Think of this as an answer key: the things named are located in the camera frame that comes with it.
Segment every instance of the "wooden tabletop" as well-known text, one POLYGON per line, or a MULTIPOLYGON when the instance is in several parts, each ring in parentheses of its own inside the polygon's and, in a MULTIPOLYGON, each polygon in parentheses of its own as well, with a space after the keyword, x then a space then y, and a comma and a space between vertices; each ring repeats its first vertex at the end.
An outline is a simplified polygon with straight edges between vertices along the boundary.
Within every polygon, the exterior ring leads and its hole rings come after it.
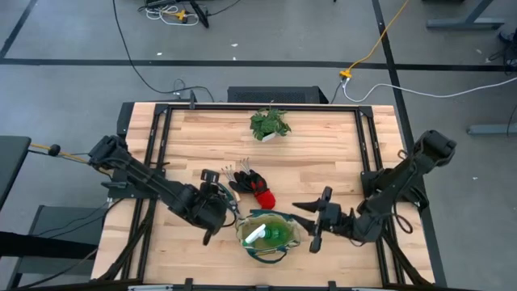
MULTIPOLYGON (((132 155, 143 161, 155 103, 135 103, 126 141, 132 155)), ((402 149, 397 117, 391 106, 373 106, 374 121, 384 167, 401 160, 402 149)), ((359 180, 363 170, 354 114, 350 112, 290 111, 285 121, 292 128, 286 137, 268 142, 254 140, 247 110, 174 110, 167 140, 166 178, 200 185, 203 169, 239 169, 238 161, 250 158, 250 167, 260 173, 275 194, 275 210, 315 219, 316 215, 297 209, 292 202, 314 201, 325 186, 334 189, 332 201, 343 211, 358 206, 364 198, 359 180)), ((161 132, 164 120, 160 120, 161 132)), ((366 120, 363 120, 372 169, 372 146, 366 120)), ((158 156, 158 144, 153 157, 158 156)), ((221 173, 221 182, 227 183, 221 173)), ((241 195, 239 208, 247 215, 259 205, 253 196, 241 195)), ((104 273, 128 240, 134 200, 125 200, 107 215, 92 278, 104 273)), ((405 234, 397 226, 401 249, 422 276, 434 281, 417 209, 399 203, 398 213, 414 227, 405 234)), ((233 227, 221 229, 208 246, 201 243, 204 231, 189 226, 158 202, 145 270, 145 283, 182 284, 193 278, 196 285, 288 285, 381 287, 374 243, 354 247, 346 238, 323 234, 322 249, 309 253, 312 240, 300 226, 302 243, 289 251, 280 263, 261 264, 251 259, 236 239, 233 227)), ((385 247, 390 279, 395 281, 393 261, 385 247)), ((140 246, 132 261, 131 277, 136 275, 140 246)))

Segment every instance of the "red glove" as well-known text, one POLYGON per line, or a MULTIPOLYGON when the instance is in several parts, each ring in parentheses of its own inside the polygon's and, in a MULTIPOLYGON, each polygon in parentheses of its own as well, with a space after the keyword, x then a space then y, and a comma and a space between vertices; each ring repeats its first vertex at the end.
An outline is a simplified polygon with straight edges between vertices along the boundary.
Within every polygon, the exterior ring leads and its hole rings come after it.
POLYGON ((262 206, 262 209, 273 209, 275 207, 275 197, 268 188, 263 190, 264 183, 262 180, 259 180, 257 183, 251 182, 251 187, 254 190, 255 199, 257 199, 257 202, 262 206))
POLYGON ((267 187, 266 180, 259 173, 250 170, 233 173, 235 181, 230 181, 229 186, 239 193, 253 193, 262 209, 273 209, 275 197, 267 187))

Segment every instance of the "potted plant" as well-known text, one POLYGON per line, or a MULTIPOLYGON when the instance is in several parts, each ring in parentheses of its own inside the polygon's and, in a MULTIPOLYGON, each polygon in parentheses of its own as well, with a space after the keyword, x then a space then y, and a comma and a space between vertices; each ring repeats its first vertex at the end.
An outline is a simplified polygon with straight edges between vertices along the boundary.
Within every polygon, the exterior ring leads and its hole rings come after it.
POLYGON ((262 108, 251 117, 250 129, 253 129, 253 136, 259 141, 268 141, 276 136, 285 137, 291 128, 282 121, 286 111, 278 109, 262 108))

